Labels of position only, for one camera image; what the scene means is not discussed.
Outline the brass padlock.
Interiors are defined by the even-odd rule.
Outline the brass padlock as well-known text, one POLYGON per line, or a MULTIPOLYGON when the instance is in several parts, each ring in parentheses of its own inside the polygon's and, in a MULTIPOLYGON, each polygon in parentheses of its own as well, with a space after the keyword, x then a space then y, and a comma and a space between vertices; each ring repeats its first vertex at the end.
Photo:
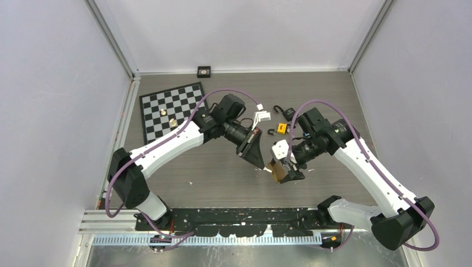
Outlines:
POLYGON ((267 169, 271 172, 272 178, 276 182, 280 184, 285 183, 284 178, 287 176, 287 172, 279 161, 271 160, 267 164, 267 169))

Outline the black white chessboard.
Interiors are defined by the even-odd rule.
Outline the black white chessboard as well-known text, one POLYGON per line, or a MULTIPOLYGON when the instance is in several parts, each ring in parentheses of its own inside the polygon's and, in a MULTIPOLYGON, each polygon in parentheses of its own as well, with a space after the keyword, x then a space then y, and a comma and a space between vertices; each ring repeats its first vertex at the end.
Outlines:
POLYGON ((196 108, 196 104, 205 96, 201 82, 191 83, 139 97, 142 130, 145 144, 168 134, 174 128, 169 120, 174 118, 178 126, 182 125, 196 108))

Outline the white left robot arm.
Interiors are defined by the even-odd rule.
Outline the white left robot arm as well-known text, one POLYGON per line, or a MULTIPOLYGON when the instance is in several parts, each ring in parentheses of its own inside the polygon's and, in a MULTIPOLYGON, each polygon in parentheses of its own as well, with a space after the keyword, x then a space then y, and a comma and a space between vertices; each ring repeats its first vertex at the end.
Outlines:
POLYGON ((262 131, 257 124, 271 119, 271 113, 256 103, 257 111, 248 127, 238 119, 245 103, 234 91, 211 108, 198 103, 182 125, 157 140, 127 152, 119 148, 112 154, 107 180, 127 209, 137 209, 149 218, 157 230, 171 222, 168 206, 148 187, 147 180, 159 168, 182 153, 208 141, 224 137, 235 144, 236 154, 251 165, 264 170, 260 149, 262 131))

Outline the cream chess piece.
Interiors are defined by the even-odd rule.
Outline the cream chess piece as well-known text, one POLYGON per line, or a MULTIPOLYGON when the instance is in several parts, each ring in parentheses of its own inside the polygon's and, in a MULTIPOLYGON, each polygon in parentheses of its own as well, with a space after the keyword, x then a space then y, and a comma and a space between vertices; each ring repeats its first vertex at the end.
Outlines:
POLYGON ((174 128, 174 127, 177 127, 177 126, 178 126, 178 122, 177 122, 176 119, 171 118, 171 119, 169 120, 169 125, 170 125, 171 128, 174 128))

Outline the black Kaijing padlock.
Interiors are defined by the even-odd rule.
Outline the black Kaijing padlock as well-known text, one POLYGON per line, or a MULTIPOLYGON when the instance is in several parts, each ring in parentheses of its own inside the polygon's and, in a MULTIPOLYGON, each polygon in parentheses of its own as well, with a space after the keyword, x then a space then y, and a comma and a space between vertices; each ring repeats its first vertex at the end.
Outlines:
POLYGON ((278 105, 274 105, 273 109, 276 114, 281 114, 286 119, 286 121, 292 121, 294 114, 296 113, 294 108, 288 108, 285 110, 278 105))

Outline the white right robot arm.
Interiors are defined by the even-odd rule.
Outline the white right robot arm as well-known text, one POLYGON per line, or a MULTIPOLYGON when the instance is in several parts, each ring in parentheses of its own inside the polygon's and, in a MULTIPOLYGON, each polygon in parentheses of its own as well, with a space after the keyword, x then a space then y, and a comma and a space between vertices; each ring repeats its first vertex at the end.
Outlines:
POLYGON ((324 228, 349 224, 371 232, 389 250, 405 245, 427 224, 435 205, 417 197, 393 177, 366 147, 355 128, 339 119, 334 123, 312 108, 297 118, 305 136, 290 146, 287 140, 271 147, 274 176, 280 183, 303 180, 307 163, 323 153, 345 165, 373 197, 376 204, 356 204, 333 195, 317 206, 316 218, 324 228))

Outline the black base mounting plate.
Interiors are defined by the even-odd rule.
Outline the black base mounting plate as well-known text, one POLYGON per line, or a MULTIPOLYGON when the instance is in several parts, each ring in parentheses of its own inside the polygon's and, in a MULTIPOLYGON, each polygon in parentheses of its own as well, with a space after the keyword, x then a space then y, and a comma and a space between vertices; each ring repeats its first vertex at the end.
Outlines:
POLYGON ((170 231, 183 237, 229 238, 260 237, 270 230, 274 237, 305 237, 313 230, 351 231, 347 223, 327 222, 320 218, 316 208, 261 207, 261 208, 173 208, 163 217, 149 223, 142 213, 134 214, 137 231, 170 231))

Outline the small black square box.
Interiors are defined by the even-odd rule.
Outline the small black square box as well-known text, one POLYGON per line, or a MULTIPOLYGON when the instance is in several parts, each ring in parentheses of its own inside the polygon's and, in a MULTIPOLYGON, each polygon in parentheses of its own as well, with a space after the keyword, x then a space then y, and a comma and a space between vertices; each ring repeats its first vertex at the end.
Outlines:
POLYGON ((197 78, 210 78, 211 73, 210 66, 198 66, 196 76, 197 78))

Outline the yellow small padlock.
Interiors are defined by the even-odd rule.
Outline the yellow small padlock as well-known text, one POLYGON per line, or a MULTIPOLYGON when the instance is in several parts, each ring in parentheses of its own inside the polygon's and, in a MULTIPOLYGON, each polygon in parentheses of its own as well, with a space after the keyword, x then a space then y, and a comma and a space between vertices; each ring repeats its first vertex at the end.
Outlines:
POLYGON ((290 124, 288 123, 279 123, 277 128, 270 128, 267 133, 269 135, 275 135, 275 134, 279 134, 279 135, 286 135, 290 132, 290 124))

